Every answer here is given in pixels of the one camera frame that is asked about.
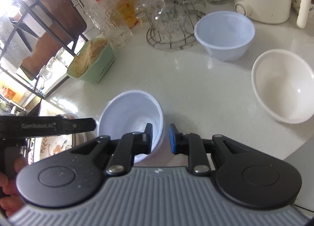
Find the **person left hand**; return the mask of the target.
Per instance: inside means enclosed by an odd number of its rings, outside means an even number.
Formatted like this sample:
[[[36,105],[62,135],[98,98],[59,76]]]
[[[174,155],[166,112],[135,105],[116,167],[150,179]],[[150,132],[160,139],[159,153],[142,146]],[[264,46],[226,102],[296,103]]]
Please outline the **person left hand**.
[[[6,217],[9,218],[21,209],[25,202],[20,197],[15,179],[9,179],[6,174],[1,172],[0,183],[1,190],[5,194],[5,197],[1,198],[1,209],[4,210]]]

